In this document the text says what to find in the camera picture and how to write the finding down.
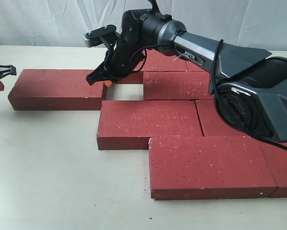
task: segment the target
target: speckled red brick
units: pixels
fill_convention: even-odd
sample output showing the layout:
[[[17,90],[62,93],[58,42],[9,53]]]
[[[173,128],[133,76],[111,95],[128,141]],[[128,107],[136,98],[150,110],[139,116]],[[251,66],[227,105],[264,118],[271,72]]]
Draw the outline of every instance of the speckled red brick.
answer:
[[[148,58],[142,71],[187,71],[186,61],[176,56],[165,56],[155,50],[148,50]],[[135,70],[138,70],[143,63],[139,63]]]
[[[263,198],[277,188],[249,137],[152,138],[149,149],[153,199]]]
[[[196,101],[203,134],[206,137],[245,136],[228,126],[218,115],[213,100]]]
[[[8,99],[14,110],[100,110],[106,98],[103,82],[90,86],[91,70],[25,69]]]
[[[202,137],[194,102],[103,101],[99,150],[147,150],[151,137]]]
[[[143,81],[145,100],[204,100],[208,95],[206,72],[146,72]]]
[[[144,80],[143,73],[143,71],[133,73],[130,76],[118,81],[117,84],[142,84]]]
[[[190,61],[186,62],[186,66],[188,71],[205,71],[203,68],[191,63]]]
[[[265,143],[261,145],[267,163],[278,184],[278,188],[270,197],[287,197],[287,151]]]

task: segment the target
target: wall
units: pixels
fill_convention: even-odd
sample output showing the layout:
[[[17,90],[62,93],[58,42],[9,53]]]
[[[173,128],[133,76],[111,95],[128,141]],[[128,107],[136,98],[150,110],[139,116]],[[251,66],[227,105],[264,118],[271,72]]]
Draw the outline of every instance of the wall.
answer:
[[[158,0],[188,31],[248,47],[287,50],[287,0]],[[0,45],[84,46],[83,34],[114,24],[146,0],[0,0]]]

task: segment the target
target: table surface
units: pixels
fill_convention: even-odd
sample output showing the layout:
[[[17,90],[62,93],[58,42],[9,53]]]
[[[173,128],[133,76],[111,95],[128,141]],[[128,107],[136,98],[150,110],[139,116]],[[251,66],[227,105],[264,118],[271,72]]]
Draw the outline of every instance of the table surface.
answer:
[[[0,64],[95,69],[103,48],[0,46]],[[287,57],[287,52],[273,52]],[[0,93],[0,230],[286,230],[287,198],[154,201],[148,151],[98,151],[99,111],[15,112]],[[108,99],[142,100],[142,85]]]

